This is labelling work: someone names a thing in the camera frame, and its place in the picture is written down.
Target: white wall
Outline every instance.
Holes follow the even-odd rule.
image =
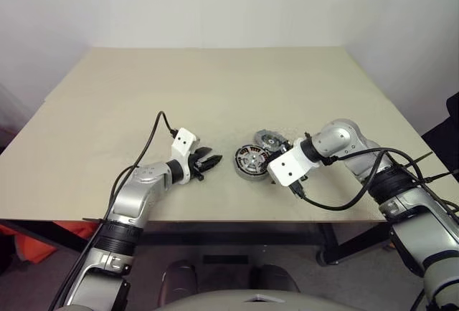
[[[423,133],[459,89],[458,9],[459,0],[0,0],[0,124],[23,126],[92,45],[344,45]]]

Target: silver arm segment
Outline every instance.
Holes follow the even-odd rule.
[[[366,139],[356,123],[338,119],[310,138],[299,138],[293,148],[268,165],[273,179],[289,186],[326,162],[331,156],[379,147]],[[374,165],[378,152],[344,160],[361,182]],[[424,277],[429,303],[438,310],[445,305],[459,306],[459,226],[446,210],[402,169],[383,157],[369,189],[387,221],[393,223],[391,238],[404,263]]]
[[[78,305],[94,311],[124,310],[129,283],[123,276],[131,270],[134,249],[151,207],[173,183],[190,181],[189,157],[198,143],[198,137],[181,128],[168,163],[141,166],[133,171],[116,196],[107,221],[67,294],[65,306]]]

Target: orange object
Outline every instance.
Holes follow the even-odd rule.
[[[55,221],[55,223],[82,238],[88,238],[91,236],[98,226],[97,224],[89,221]],[[42,241],[38,241],[2,225],[0,225],[0,232],[7,235],[14,235],[16,253],[23,261],[39,263],[57,250],[51,245],[45,244]]]

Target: table leg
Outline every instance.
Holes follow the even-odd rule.
[[[60,249],[81,252],[87,241],[52,221],[6,220],[0,224]]]
[[[318,223],[317,226],[318,230],[322,233],[323,236],[323,247],[325,249],[337,247],[338,241],[336,240],[333,225],[331,223]]]
[[[325,247],[324,250],[317,253],[317,263],[321,266],[338,264],[339,261],[345,257],[361,252],[383,241],[387,241],[389,240],[390,227],[391,225],[389,223],[380,223],[343,244],[334,247]]]

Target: metal disc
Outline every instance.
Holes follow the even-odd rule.
[[[261,181],[268,177],[265,162],[268,152],[260,146],[244,145],[237,149],[235,154],[236,172],[242,178],[249,181]]]
[[[256,132],[254,140],[258,146],[269,152],[275,152],[280,149],[280,145],[287,139],[271,130],[259,130]]]

